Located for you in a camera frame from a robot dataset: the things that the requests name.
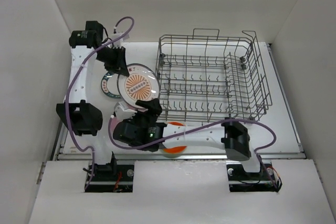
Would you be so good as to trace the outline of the white plate dark patterned rim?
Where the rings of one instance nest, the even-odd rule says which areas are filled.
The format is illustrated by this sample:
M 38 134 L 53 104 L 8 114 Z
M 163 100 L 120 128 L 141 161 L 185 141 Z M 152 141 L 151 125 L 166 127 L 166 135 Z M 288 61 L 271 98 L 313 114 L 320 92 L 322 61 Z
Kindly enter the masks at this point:
M 118 75 L 108 71 L 101 79 L 100 87 L 104 95 L 112 99 L 120 99 L 121 95 L 117 87 Z

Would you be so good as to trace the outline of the white plate orange sunburst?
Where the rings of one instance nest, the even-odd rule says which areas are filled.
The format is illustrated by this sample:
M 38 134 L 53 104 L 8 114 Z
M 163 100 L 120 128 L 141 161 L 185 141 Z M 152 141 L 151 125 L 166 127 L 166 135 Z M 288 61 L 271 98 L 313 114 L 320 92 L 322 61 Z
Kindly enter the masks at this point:
M 160 84 L 155 73 L 145 65 L 133 63 L 127 65 L 129 76 L 118 75 L 117 88 L 121 99 L 129 106 L 142 109 L 136 105 L 137 100 L 151 101 L 159 98 Z

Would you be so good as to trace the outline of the pink plate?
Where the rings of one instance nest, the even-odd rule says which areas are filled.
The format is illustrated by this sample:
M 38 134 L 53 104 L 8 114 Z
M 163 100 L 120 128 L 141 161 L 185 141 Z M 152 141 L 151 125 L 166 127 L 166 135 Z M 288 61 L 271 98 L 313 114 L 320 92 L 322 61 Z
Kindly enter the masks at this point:
M 113 116 L 113 114 L 110 116 L 110 119 L 111 119 L 111 123 L 109 123 L 110 125 L 109 130 L 110 130 L 111 136 L 113 136 L 113 131 L 115 130 L 115 128 L 120 122 Z

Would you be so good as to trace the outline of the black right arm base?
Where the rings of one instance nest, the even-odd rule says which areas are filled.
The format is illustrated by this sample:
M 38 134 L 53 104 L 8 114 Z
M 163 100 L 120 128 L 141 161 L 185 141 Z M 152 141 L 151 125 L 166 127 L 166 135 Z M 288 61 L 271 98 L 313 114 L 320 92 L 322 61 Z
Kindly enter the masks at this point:
M 272 163 L 265 164 L 258 173 L 248 173 L 241 164 L 227 164 L 228 187 L 231 193 L 276 192 L 282 186 L 282 179 Z

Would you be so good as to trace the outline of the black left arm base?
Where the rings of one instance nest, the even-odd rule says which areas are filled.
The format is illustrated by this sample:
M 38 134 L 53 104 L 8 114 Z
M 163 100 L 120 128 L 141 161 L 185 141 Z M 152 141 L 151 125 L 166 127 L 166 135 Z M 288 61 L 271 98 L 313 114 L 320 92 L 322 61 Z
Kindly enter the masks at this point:
M 86 170 L 88 176 L 85 183 L 86 193 L 132 193 L 134 179 L 134 165 L 117 164 L 94 165 L 94 176 L 89 182 L 91 165 Z

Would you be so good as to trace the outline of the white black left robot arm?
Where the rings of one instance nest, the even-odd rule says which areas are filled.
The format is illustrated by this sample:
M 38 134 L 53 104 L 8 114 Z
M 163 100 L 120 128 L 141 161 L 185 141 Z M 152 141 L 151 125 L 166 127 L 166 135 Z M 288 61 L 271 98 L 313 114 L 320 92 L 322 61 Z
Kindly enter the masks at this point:
M 105 180 L 117 176 L 118 168 L 110 161 L 112 152 L 105 141 L 97 138 L 103 125 L 103 115 L 91 102 L 91 83 L 96 61 L 103 63 L 106 71 L 129 76 L 122 46 L 132 30 L 114 31 L 112 37 L 104 39 L 104 26 L 98 21 L 87 21 L 84 30 L 74 30 L 69 38 L 71 52 L 71 69 L 68 89 L 64 101 L 56 105 L 56 112 L 68 129 L 75 147 L 80 152 L 91 151 L 94 173 L 98 167 L 99 174 Z

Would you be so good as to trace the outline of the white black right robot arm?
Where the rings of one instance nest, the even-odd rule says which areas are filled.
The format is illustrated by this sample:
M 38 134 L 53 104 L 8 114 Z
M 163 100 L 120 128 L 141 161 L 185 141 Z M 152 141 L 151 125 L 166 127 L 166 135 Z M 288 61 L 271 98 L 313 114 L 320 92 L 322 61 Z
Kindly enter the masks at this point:
M 150 152 L 179 146 L 211 147 L 224 150 L 229 160 L 240 162 L 246 177 L 254 179 L 262 173 L 243 120 L 225 118 L 199 127 L 174 125 L 158 122 L 162 112 L 158 99 L 136 104 L 144 110 L 128 109 L 123 102 L 114 107 L 108 135 L 116 147 Z

